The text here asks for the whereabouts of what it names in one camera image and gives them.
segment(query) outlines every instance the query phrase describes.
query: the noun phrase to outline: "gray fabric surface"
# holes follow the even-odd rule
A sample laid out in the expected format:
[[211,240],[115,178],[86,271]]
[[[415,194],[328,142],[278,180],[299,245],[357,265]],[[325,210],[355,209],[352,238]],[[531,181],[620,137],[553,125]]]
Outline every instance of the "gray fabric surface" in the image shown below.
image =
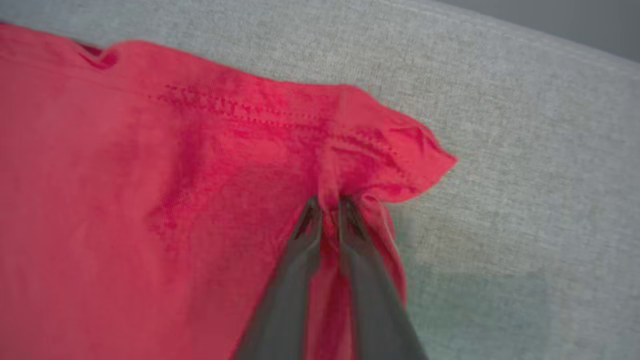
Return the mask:
[[640,358],[640,68],[405,0],[2,0],[0,18],[352,83],[460,162],[390,206],[433,359]]

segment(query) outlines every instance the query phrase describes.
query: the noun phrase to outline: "gray upholstery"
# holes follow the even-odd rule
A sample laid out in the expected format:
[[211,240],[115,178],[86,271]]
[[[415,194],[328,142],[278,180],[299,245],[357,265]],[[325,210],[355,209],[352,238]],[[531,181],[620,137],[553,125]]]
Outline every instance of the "gray upholstery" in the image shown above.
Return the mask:
[[97,45],[362,87],[460,159],[390,206],[434,360],[640,358],[637,64],[429,2],[0,3],[5,21]]

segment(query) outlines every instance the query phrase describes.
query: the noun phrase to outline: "gray couch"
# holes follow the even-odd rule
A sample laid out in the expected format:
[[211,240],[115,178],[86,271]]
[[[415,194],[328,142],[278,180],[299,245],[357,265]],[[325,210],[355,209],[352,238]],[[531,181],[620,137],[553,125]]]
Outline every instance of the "gray couch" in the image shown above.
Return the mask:
[[2,0],[0,18],[360,86],[460,159],[390,206],[433,359],[640,359],[638,64],[415,0]]

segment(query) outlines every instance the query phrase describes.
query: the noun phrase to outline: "red fabric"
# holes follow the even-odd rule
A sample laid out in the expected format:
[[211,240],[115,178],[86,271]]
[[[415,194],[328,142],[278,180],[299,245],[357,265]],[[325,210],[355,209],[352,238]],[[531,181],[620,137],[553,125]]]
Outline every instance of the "red fabric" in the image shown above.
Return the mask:
[[140,41],[0,26],[0,358],[227,359],[306,199],[327,213],[308,358],[348,359],[334,215],[353,194],[398,290],[383,202],[453,165],[347,85]]

